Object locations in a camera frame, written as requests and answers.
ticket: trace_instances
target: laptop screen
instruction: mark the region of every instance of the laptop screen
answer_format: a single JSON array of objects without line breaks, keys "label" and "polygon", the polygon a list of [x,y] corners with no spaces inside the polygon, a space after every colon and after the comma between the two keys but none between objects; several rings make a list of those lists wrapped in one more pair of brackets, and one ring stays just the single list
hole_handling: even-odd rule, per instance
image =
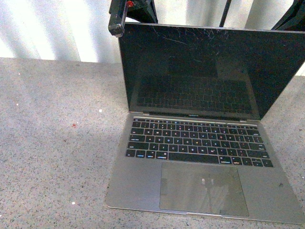
[{"label": "laptop screen", "polygon": [[305,60],[305,33],[126,23],[129,109],[260,120]]}]

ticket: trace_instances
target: spacebar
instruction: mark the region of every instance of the spacebar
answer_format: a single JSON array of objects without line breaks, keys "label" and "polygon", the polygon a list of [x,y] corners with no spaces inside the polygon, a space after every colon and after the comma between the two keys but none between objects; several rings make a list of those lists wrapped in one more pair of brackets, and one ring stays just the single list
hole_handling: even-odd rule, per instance
[{"label": "spacebar", "polygon": [[218,156],[202,154],[169,153],[168,159],[174,161],[190,161],[219,164]]}]

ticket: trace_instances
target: gray table surface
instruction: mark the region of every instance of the gray table surface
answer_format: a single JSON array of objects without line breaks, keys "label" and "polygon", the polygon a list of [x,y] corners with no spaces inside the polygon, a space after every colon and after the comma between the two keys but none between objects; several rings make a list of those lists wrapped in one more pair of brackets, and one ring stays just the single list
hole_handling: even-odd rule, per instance
[{"label": "gray table surface", "polygon": [[[305,77],[263,123],[305,211]],[[0,228],[302,228],[110,209],[128,114],[120,64],[0,58]]]}]

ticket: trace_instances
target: white curtain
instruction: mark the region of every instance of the white curtain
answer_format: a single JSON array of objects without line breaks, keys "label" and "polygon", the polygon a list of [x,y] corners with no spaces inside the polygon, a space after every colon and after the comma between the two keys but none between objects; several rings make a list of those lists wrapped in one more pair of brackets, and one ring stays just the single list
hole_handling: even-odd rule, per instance
[{"label": "white curtain", "polygon": [[[117,39],[107,28],[110,2],[0,0],[0,57],[120,62]],[[226,0],[154,2],[159,23],[217,27]],[[270,29],[292,2],[232,0],[224,26]]]}]

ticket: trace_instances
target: red speck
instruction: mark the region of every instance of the red speck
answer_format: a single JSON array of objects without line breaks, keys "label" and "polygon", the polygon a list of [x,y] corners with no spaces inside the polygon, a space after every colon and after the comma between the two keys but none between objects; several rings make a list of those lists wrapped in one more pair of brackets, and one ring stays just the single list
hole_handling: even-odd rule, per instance
[{"label": "red speck", "polygon": [[129,7],[133,7],[133,6],[134,6],[134,3],[133,3],[132,1],[127,1],[127,6],[128,6],[128,8],[129,8]]}]

